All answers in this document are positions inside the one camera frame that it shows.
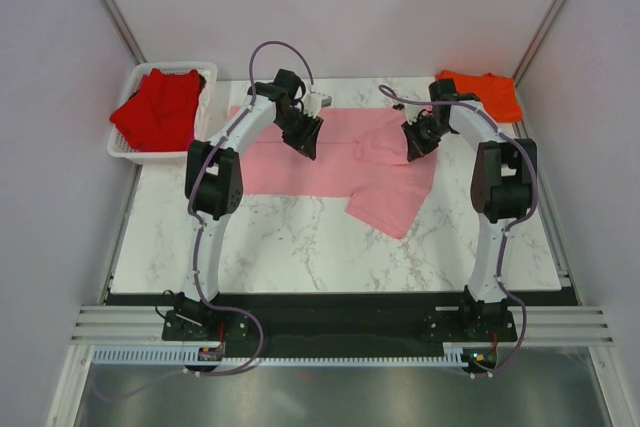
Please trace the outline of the pink t shirt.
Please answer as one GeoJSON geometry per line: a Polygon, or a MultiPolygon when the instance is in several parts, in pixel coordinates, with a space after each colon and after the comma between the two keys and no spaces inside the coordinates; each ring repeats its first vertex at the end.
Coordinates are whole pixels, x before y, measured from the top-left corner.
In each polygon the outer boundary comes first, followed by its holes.
{"type": "Polygon", "coordinates": [[[401,239],[432,189],[437,153],[407,160],[404,115],[391,108],[328,108],[310,160],[269,125],[241,158],[244,192],[346,198],[346,213],[401,239]]]}

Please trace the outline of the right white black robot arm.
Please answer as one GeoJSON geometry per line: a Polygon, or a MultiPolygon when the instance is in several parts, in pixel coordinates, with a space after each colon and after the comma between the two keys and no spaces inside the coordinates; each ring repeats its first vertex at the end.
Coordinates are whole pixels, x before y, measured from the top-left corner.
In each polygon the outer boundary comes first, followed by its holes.
{"type": "Polygon", "coordinates": [[[512,229],[537,208],[537,145],[505,134],[480,98],[458,92],[451,78],[432,82],[429,95],[429,102],[410,103],[422,110],[402,125],[407,161],[433,153],[447,134],[462,136],[476,154],[470,198],[479,216],[479,239],[458,306],[430,312],[426,322],[431,335],[445,342],[514,341],[504,270],[512,229]]]}

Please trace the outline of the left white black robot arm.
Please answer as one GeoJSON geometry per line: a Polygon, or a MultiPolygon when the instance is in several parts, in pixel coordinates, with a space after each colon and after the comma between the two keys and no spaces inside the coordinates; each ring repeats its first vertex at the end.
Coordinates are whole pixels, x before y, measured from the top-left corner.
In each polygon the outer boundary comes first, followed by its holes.
{"type": "Polygon", "coordinates": [[[196,222],[191,268],[182,291],[165,314],[165,341],[223,341],[222,327],[231,315],[249,319],[238,307],[214,303],[220,294],[219,265],[231,215],[243,197],[241,158],[259,134],[277,127],[285,145],[314,160],[323,124],[320,111],[332,98],[281,69],[273,81],[258,82],[226,125],[206,141],[193,141],[187,152],[187,212],[196,222]]]}

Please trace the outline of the folded orange t shirt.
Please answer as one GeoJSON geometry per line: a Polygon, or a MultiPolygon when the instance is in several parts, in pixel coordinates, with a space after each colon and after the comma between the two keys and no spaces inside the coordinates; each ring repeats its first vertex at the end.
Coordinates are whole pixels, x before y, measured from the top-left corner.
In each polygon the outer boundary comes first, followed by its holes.
{"type": "Polygon", "coordinates": [[[496,122],[517,123],[523,118],[523,110],[516,95],[515,81],[511,77],[490,72],[470,75],[442,70],[435,75],[435,78],[437,80],[452,79],[459,92],[476,94],[496,122]]]}

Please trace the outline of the red t shirt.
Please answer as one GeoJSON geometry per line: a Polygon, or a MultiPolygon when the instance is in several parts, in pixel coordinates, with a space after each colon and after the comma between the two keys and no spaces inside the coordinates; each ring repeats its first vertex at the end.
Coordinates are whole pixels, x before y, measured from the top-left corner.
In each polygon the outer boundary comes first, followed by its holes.
{"type": "Polygon", "coordinates": [[[194,139],[194,121],[204,78],[192,69],[166,74],[157,68],[141,82],[110,121],[141,152],[185,151],[194,139]]]}

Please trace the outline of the white plastic basket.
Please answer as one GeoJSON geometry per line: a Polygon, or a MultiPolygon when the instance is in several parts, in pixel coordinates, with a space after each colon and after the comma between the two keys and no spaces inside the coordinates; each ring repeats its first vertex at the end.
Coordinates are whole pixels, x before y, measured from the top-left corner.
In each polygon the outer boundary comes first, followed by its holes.
{"type": "MultiPolygon", "coordinates": [[[[199,105],[195,115],[193,139],[203,140],[214,123],[215,108],[213,107],[212,96],[217,81],[217,66],[212,62],[206,61],[142,63],[131,72],[120,96],[120,106],[137,92],[143,79],[154,68],[166,74],[185,74],[195,69],[204,78],[204,87],[199,97],[199,105]]],[[[109,155],[125,158],[140,165],[145,163],[177,163],[186,158],[186,150],[170,152],[141,152],[135,150],[128,144],[114,124],[107,144],[109,155]]]]}

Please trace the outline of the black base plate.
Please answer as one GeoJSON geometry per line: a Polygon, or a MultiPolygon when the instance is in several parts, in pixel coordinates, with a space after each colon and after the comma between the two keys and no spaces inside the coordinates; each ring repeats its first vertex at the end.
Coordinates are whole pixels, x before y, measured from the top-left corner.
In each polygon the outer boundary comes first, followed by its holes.
{"type": "Polygon", "coordinates": [[[162,338],[245,349],[263,339],[273,356],[347,357],[375,348],[404,355],[444,342],[510,342],[517,333],[507,301],[475,301],[468,292],[220,294],[211,307],[178,294],[162,338]]]}

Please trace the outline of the aluminium profile rail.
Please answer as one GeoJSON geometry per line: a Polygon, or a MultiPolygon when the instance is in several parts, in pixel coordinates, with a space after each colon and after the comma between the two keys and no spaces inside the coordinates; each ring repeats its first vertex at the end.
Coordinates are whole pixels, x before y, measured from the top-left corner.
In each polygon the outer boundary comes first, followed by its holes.
{"type": "MultiPolygon", "coordinates": [[[[529,306],[524,344],[531,347],[611,347],[601,308],[529,306]]],[[[84,306],[71,334],[79,345],[161,344],[163,321],[152,307],[84,306]]]]}

